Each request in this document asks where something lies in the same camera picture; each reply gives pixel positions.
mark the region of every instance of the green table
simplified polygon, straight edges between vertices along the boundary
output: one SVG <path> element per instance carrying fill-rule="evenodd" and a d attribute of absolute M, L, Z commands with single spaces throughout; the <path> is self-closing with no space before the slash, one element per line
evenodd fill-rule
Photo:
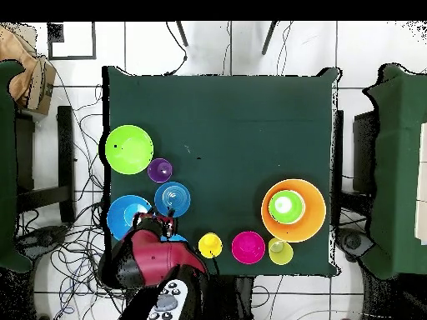
<path fill-rule="evenodd" d="M 224 275 L 336 274 L 329 264 L 329 179 L 332 83 L 338 70 L 317 77 L 129 76 L 108 68 L 111 130 L 124 124 L 143 128 L 153 139 L 154 157 L 173 164 L 170 181 L 184 184 L 191 206 L 178 233 L 197 248 L 207 232 L 223 241 L 218 265 Z M 111 202 L 134 194 L 153 203 L 160 184 L 145 171 L 111 173 Z M 287 178 L 313 183 L 324 196 L 323 227 L 306 242 L 294 243 L 294 259 L 244 265 L 231 253 L 243 230 L 267 243 L 260 208 L 265 193 Z M 207 260 L 214 273 L 212 260 Z"/>
<path fill-rule="evenodd" d="M 17 221 L 17 153 L 15 142 L 15 106 L 9 93 L 10 80 L 23 71 L 23 66 L 14 60 L 0 62 L 0 268 L 17 273 L 29 271 L 33 264 L 15 248 Z"/>
<path fill-rule="evenodd" d="M 375 242 L 362 263 L 377 278 L 427 274 L 427 246 L 415 238 L 419 135 L 427 122 L 427 77 L 384 65 L 379 80 L 364 90 L 379 117 L 374 178 L 377 192 L 369 235 Z"/>

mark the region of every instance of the floor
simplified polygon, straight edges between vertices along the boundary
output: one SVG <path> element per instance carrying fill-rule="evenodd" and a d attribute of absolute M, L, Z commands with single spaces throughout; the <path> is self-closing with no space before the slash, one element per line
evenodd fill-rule
<path fill-rule="evenodd" d="M 46 23 L 29 24 L 38 31 L 38 53 L 47 54 Z M 283 72 L 283 75 L 313 76 L 322 68 L 340 68 L 343 76 L 339 81 L 338 105 L 339 109 L 344 109 L 343 174 L 346 176 L 343 178 L 343 189 L 352 190 L 351 178 L 348 178 L 353 175 L 352 122 L 355 115 L 373 109 L 361 90 L 375 83 L 378 69 L 383 63 L 400 63 L 415 73 L 427 69 L 425 32 L 422 32 L 417 22 L 295 21 L 289 32 L 284 32 L 288 25 L 289 21 L 277 25 L 269 49 L 262 56 L 261 48 L 269 29 L 268 21 L 233 21 L 232 55 L 228 47 L 227 21 L 183 22 L 189 43 L 189 47 L 185 48 L 188 60 L 177 74 L 229 75 L 230 58 L 233 75 L 276 75 Z M 181 43 L 176 24 L 170 22 L 169 26 Z M 33 170 L 36 188 L 58 185 L 57 106 L 68 105 L 68 98 L 74 109 L 95 103 L 101 94 L 97 85 L 102 83 L 102 65 L 118 66 L 131 74 L 164 74 L 177 68 L 183 61 L 183 52 L 168 32 L 165 22 L 96 22 L 95 28 L 96 59 L 52 60 L 58 75 L 49 114 L 46 117 L 33 114 L 37 122 Z M 65 42 L 53 44 L 53 55 L 92 55 L 90 36 L 90 23 L 66 22 Z M 284 38 L 287 38 L 287 42 L 278 62 Z M 101 112 L 101 102 L 76 112 L 78 120 L 87 116 L 83 128 L 95 141 L 99 140 L 103 130 L 99 115 Z M 82 134 L 76 125 L 75 143 L 84 148 Z M 97 153 L 97 145 L 89 141 L 88 150 L 93 158 Z M 90 183 L 90 188 L 81 192 L 88 180 L 88 161 L 78 149 L 75 150 L 75 158 L 79 212 L 100 200 L 101 189 Z M 98 158 L 93 165 L 93 174 L 103 182 L 103 165 Z M 58 205 L 42 207 L 39 211 L 40 217 L 32 226 L 37 228 L 60 223 Z M 33 216 L 34 212 L 27 212 L 25 219 L 30 220 Z M 78 220 L 77 227 L 89 223 L 90 215 L 85 213 Z M 102 241 L 100 236 L 96 237 L 94 243 L 102 247 Z M 55 252 L 51 263 L 51 257 L 44 256 L 36 274 L 35 299 L 38 312 L 47 313 L 51 317 L 61 308 L 59 292 L 64 292 L 64 297 L 69 293 L 68 280 L 63 274 L 68 271 L 61 257 L 61 253 Z M 76 253 L 67 254 L 68 261 L 73 259 L 77 259 Z M 252 303 L 255 320 L 359 320 L 363 302 L 359 266 L 347 262 L 338 249 L 334 260 L 341 272 L 332 278 L 257 277 Z M 96 305 L 91 306 L 93 297 L 82 285 L 78 289 L 78 296 L 74 296 L 68 310 L 58 320 L 82 320 L 81 316 L 90 307 L 93 310 L 84 320 L 117 320 L 119 314 L 110 298 L 100 298 Z M 122 306 L 122 302 L 117 300 L 117 305 Z"/>

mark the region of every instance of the yellow cup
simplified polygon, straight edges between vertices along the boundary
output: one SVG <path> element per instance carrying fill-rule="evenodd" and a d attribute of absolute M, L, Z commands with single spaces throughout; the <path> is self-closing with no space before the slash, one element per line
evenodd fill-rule
<path fill-rule="evenodd" d="M 206 233 L 198 241 L 198 250 L 205 258 L 217 257 L 223 250 L 223 243 L 215 233 Z"/>
<path fill-rule="evenodd" d="M 273 263 L 285 265 L 292 260 L 294 250 L 288 242 L 273 238 L 269 241 L 269 256 Z"/>

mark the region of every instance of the purple cup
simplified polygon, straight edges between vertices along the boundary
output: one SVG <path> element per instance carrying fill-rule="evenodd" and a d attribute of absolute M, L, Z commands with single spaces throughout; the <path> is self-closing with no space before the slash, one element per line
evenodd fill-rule
<path fill-rule="evenodd" d="M 172 164 L 164 158 L 155 158 L 148 165 L 148 176 L 156 183 L 166 182 L 172 175 Z"/>
<path fill-rule="evenodd" d="M 243 264 L 254 264 L 263 258 L 265 243 L 256 232 L 245 231 L 234 237 L 231 243 L 231 253 Z"/>

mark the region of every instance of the orange plate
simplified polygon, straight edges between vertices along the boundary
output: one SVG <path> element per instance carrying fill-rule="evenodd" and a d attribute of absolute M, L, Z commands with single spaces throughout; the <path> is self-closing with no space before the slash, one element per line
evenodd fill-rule
<path fill-rule="evenodd" d="M 301 219 L 293 224 L 282 224 L 274 221 L 269 213 L 271 197 L 281 190 L 294 190 L 303 197 L 305 213 Z M 261 218 L 264 226 L 276 238 L 286 242 L 297 243 L 311 238 L 317 233 L 326 217 L 326 205 L 320 191 L 310 182 L 302 179 L 286 179 L 274 184 L 265 194 L 261 206 Z"/>

